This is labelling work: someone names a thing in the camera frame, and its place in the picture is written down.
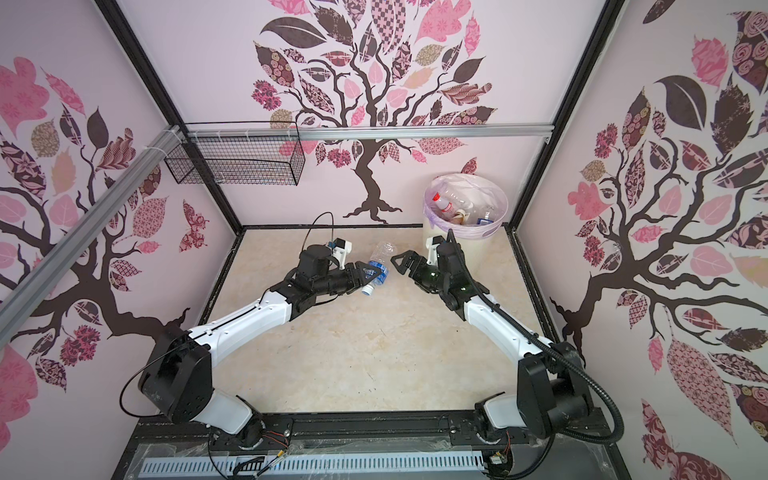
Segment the tall clear bottle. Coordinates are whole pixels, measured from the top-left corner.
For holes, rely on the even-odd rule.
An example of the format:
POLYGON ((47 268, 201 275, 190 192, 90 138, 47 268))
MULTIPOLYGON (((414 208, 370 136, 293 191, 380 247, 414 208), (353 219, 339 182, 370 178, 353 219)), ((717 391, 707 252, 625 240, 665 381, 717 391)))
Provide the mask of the tall clear bottle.
POLYGON ((463 189, 461 195, 471 216, 484 217, 495 209, 494 197, 486 189, 463 189))

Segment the black right corner post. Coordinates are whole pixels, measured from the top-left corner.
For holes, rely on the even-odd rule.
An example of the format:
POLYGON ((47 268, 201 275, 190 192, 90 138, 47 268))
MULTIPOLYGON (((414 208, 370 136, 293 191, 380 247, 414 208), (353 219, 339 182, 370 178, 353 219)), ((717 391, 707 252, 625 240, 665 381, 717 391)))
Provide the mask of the black right corner post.
POLYGON ((608 0, 604 2, 596 24, 577 64, 576 70, 565 91, 565 95, 556 111, 552 133, 540 149, 524 184, 517 205, 511 215, 507 226, 507 231, 509 233, 514 232, 520 227, 549 163, 555 154, 556 148, 562 140, 571 117, 582 98, 587 83, 601 58, 617 23, 620 21, 620 17, 626 4, 627 2, 624 0, 608 0))

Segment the white bottle red cap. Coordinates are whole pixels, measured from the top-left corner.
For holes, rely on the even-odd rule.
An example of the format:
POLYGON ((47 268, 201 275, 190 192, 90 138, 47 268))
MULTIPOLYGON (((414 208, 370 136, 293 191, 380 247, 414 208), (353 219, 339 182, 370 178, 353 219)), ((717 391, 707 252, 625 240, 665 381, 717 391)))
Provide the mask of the white bottle red cap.
POLYGON ((461 208, 461 205, 450 195, 445 196, 439 192, 435 192, 431 200, 433 207, 440 213, 443 218, 449 219, 456 216, 462 216, 464 214, 464 210, 461 208))

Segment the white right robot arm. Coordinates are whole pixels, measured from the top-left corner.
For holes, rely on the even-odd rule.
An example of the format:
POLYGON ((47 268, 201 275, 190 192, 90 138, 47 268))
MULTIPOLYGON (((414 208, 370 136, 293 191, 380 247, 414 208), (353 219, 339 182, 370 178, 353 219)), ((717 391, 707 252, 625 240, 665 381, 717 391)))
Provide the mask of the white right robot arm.
POLYGON ((398 273, 439 296, 450 311, 486 335, 516 364, 516 391, 477 404, 480 419, 491 431, 525 428, 544 439, 588 417, 594 402, 587 382, 549 354, 554 351, 566 358, 571 348, 520 325, 471 277, 461 246, 441 237, 437 241, 426 257, 408 250, 391 262, 398 273))

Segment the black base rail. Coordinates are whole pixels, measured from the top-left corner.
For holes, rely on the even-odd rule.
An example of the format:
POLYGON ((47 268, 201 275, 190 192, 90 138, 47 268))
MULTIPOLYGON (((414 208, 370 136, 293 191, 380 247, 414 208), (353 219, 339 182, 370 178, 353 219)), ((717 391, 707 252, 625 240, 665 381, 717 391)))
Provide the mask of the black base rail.
MULTIPOLYGON (((280 447, 319 445, 321 441, 350 443, 357 440, 445 440, 450 447, 503 449, 508 444, 532 443, 535 438, 525 427, 509 427, 492 432, 488 421, 473 410, 433 410, 397 412, 272 413, 264 414, 265 437, 251 451, 266 452, 280 447)), ((579 433, 607 433, 608 425, 600 409, 572 425, 579 433)), ((214 451, 245 453, 232 436, 216 436, 214 451)), ((208 428, 200 423, 175 425, 168 421, 139 421, 128 446, 141 443, 197 444, 205 446, 208 428)))

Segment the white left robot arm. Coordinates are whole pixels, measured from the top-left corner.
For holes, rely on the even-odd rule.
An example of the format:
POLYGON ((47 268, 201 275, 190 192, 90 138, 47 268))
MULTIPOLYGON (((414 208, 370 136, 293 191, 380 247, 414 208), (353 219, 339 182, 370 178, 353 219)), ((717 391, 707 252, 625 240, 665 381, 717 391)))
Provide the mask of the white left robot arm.
POLYGON ((385 275, 374 263, 345 263, 351 244, 342 239, 310 245, 298 265, 256 301, 218 320, 188 330, 168 327, 138 374, 139 391, 174 424, 197 422, 256 445, 263 415, 247 401, 213 385, 213 370, 228 355, 269 330, 320 304, 372 285, 385 275))

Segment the aluminium rail back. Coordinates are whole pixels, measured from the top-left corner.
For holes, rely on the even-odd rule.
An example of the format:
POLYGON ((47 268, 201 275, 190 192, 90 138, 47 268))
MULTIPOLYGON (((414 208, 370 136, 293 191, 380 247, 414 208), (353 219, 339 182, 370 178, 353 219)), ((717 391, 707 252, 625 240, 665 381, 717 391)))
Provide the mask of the aluminium rail back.
POLYGON ((285 137, 291 140, 369 140, 369 139, 420 139, 420 138, 494 138, 494 137, 550 137, 554 126, 550 124, 482 124, 482 125, 437 125, 437 126, 389 126, 389 127, 334 127, 334 128, 224 128, 224 124, 205 125, 192 129, 188 136, 194 140, 202 138, 245 138, 285 137))

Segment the aluminium rail left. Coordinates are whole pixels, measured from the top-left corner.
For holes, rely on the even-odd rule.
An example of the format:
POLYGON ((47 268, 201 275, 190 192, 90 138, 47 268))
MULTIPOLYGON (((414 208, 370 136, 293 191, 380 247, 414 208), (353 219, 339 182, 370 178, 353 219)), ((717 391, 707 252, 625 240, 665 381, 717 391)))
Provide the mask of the aluminium rail left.
POLYGON ((94 206, 80 218, 45 255, 38 267, 16 287, 1 306, 1 344, 6 345, 13 335, 32 316, 37 306, 70 270, 118 209, 127 202, 151 171, 182 141, 177 125, 169 125, 142 150, 116 183, 94 206))

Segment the clear bottle blue label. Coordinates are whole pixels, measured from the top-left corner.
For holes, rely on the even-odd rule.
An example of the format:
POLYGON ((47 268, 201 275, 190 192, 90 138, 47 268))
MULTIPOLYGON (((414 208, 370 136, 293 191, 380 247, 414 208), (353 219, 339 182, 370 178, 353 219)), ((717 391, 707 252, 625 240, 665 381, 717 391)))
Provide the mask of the clear bottle blue label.
POLYGON ((364 271, 367 281, 367 284, 361 288, 364 295, 372 296, 385 284, 389 275, 390 260, 396 254, 396 246, 389 241, 382 241, 376 245, 368 261, 368 267, 364 271))

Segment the black corner frame post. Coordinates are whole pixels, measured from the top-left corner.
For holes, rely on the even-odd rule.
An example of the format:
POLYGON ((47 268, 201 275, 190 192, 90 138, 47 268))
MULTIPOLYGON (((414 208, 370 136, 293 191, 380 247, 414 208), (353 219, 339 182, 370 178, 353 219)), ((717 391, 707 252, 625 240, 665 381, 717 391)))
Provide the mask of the black corner frame post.
POLYGON ((95 0, 95 5, 116 37, 122 50, 127 55, 135 71, 158 107, 161 115, 172 127, 177 127, 181 134, 181 146, 191 160, 194 170, 198 173, 203 184, 212 196, 214 203, 223 215, 235 235, 244 231, 244 226, 238 219, 223 190, 214 181, 214 174, 198 147, 189 140, 189 130, 171 99, 165 85, 160 79, 140 41, 130 26, 117 1, 95 0))

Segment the white bin purple bag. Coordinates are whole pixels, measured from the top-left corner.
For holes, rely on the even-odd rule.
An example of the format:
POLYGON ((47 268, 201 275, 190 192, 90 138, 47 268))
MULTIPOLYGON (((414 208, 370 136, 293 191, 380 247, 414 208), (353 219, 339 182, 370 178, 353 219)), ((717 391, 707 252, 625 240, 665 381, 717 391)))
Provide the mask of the white bin purple bag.
POLYGON ((490 251, 491 238, 502 227, 509 209, 504 191, 480 176, 453 173, 434 178, 423 198, 422 251, 435 236, 452 230, 470 270, 490 251))

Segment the aluminium rail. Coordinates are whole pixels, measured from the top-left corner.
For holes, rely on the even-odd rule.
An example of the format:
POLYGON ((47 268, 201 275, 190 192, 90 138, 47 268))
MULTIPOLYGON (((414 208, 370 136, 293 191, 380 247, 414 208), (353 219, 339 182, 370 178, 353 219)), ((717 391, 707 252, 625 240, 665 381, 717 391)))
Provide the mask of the aluminium rail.
POLYGON ((182 141, 177 125, 169 125, 142 150, 116 183, 94 206, 80 218, 45 255, 38 267, 16 287, 1 306, 1 344, 6 345, 13 335, 32 316, 37 306, 70 270, 118 209, 127 202, 151 171, 182 141))
POLYGON ((494 137, 550 137, 554 126, 550 124, 482 124, 482 125, 437 125, 437 126, 389 126, 389 127, 334 127, 334 128, 224 128, 224 124, 205 125, 192 129, 188 136, 194 140, 202 138, 245 138, 285 137, 291 140, 369 140, 369 139, 420 139, 420 138, 494 138, 494 137))

